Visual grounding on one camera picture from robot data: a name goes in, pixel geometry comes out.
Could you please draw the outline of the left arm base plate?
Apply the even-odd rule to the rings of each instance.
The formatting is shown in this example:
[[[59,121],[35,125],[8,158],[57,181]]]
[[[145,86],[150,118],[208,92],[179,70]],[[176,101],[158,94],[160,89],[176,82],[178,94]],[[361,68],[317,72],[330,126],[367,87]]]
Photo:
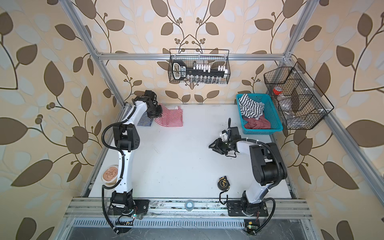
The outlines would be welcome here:
[[[108,208],[108,215],[112,216],[132,216],[136,215],[145,215],[149,210],[150,200],[147,199],[133,199],[133,206],[129,207],[124,204],[110,204]]]

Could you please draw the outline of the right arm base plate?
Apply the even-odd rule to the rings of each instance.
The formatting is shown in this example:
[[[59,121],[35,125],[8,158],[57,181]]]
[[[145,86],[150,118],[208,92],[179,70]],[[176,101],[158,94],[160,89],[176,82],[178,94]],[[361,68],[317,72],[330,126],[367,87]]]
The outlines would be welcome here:
[[[249,204],[241,201],[228,201],[228,215],[230,217],[268,217],[268,209],[265,203]]]

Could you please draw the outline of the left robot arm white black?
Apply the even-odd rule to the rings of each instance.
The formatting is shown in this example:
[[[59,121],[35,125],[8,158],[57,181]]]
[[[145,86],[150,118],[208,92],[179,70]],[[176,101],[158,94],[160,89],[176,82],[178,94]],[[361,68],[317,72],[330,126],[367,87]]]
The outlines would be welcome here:
[[[155,119],[162,116],[157,95],[146,90],[142,96],[133,99],[131,110],[122,120],[110,124],[102,133],[103,145],[119,153],[117,181],[112,186],[102,185],[102,197],[105,190],[112,190],[110,207],[122,209],[126,215],[138,209],[133,200],[132,170],[135,150],[140,146],[140,136],[137,125],[144,114]]]

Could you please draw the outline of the red white striped tank top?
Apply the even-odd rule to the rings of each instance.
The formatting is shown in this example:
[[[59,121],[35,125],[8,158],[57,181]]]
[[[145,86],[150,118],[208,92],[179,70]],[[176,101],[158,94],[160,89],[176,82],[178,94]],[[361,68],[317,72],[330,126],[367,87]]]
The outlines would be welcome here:
[[[173,109],[168,109],[161,104],[162,116],[155,118],[155,122],[162,127],[182,127],[183,124],[183,110],[180,106]]]

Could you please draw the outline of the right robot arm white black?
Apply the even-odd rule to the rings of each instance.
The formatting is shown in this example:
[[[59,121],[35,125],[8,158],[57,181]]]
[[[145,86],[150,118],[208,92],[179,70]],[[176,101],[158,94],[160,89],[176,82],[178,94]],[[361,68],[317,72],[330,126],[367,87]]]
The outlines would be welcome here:
[[[237,154],[246,154],[251,159],[251,170],[254,181],[243,192],[239,201],[223,202],[230,215],[253,216],[266,211],[267,193],[287,178],[287,168],[275,143],[264,143],[259,140],[242,138],[237,127],[228,127],[220,133],[220,137],[209,145],[209,149],[225,157],[235,158]]]

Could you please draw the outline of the blue white striped tank top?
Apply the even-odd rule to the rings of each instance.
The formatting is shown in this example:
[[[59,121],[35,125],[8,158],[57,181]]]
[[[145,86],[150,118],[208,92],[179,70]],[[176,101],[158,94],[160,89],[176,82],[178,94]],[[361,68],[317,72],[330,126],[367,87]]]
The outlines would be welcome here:
[[[121,118],[121,121],[125,120],[128,118],[130,112],[131,112],[131,109],[133,108],[133,105],[127,105],[125,107],[125,112]],[[154,119],[151,119],[148,117],[148,113],[147,112],[144,112],[142,117],[140,118],[139,122],[137,123],[137,126],[141,126],[141,127],[150,127],[153,123],[153,120]]]

